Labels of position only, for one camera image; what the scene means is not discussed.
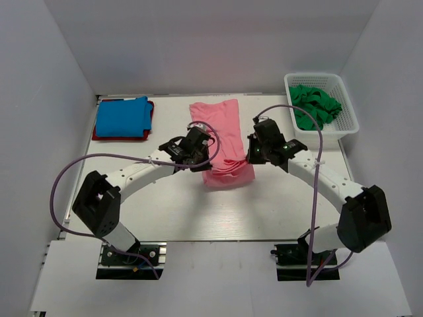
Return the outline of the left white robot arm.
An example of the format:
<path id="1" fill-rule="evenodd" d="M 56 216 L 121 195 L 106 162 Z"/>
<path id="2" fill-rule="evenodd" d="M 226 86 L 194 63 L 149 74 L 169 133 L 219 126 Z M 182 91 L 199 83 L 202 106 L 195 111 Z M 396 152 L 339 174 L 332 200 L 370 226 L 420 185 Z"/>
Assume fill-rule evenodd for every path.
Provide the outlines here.
<path id="1" fill-rule="evenodd" d="M 189 169 L 210 169 L 208 141 L 212 136 L 206 126 L 196 123 L 184 137 L 163 143 L 145 162 L 135 162 L 115 172 L 88 173 L 72 210 L 91 233 L 117 249 L 117 256 L 127 264 L 139 258 L 139 240 L 120 222 L 120 206 L 138 190 Z"/>

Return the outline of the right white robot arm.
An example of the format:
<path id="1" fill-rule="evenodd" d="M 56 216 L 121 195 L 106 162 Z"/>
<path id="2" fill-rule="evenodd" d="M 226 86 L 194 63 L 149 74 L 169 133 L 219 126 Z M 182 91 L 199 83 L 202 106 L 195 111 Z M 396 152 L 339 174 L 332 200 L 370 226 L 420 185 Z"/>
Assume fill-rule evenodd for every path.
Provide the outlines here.
<path id="1" fill-rule="evenodd" d="M 298 254 L 304 262 L 314 263 L 323 252 L 339 248 L 360 253 L 391 231 L 387 200 L 380 187 L 367 188 L 318 164 L 303 143 L 285 140 L 274 120 L 255 120 L 253 129 L 248 136 L 248 163 L 269 162 L 303 180 L 340 214 L 336 224 L 309 229 L 298 238 Z"/>

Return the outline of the pink t shirt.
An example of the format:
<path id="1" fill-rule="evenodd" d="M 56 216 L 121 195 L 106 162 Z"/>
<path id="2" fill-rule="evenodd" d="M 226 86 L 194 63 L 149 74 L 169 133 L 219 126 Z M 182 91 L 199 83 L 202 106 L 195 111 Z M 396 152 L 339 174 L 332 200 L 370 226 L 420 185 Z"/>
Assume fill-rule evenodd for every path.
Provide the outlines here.
<path id="1" fill-rule="evenodd" d="M 236 99 L 217 104 L 196 102 L 190 105 L 193 121 L 212 126 L 207 132 L 217 133 L 220 147 L 209 142 L 210 154 L 217 153 L 211 161 L 212 168 L 202 172 L 204 184 L 215 190 L 244 186 L 255 179 L 254 168 L 246 161 L 241 138 L 239 103 Z"/>

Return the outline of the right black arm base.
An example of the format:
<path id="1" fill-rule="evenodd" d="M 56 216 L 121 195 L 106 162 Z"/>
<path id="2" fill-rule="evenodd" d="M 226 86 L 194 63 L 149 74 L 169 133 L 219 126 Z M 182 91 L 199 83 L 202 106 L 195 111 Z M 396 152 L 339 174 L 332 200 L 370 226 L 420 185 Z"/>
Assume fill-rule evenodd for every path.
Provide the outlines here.
<path id="1" fill-rule="evenodd" d="M 296 244 L 275 244 L 270 254 L 276 261 L 276 274 L 279 282 L 306 281 L 307 280 L 307 254 L 303 254 Z M 340 280 L 336 255 L 318 274 L 315 281 Z"/>

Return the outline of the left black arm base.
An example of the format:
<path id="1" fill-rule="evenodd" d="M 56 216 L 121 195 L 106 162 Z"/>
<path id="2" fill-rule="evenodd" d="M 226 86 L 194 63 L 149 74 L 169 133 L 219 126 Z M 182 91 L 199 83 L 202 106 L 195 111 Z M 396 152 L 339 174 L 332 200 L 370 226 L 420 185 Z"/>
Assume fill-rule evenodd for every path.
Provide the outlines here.
<path id="1" fill-rule="evenodd" d="M 157 244 L 148 242 L 147 244 L 141 244 L 136 253 L 141 254 L 149 260 L 156 274 L 143 258 L 119 254 L 110 246 L 103 243 L 98 259 L 96 279 L 154 281 L 157 280 L 158 277 L 161 277 L 166 260 L 166 242 L 159 242 Z"/>

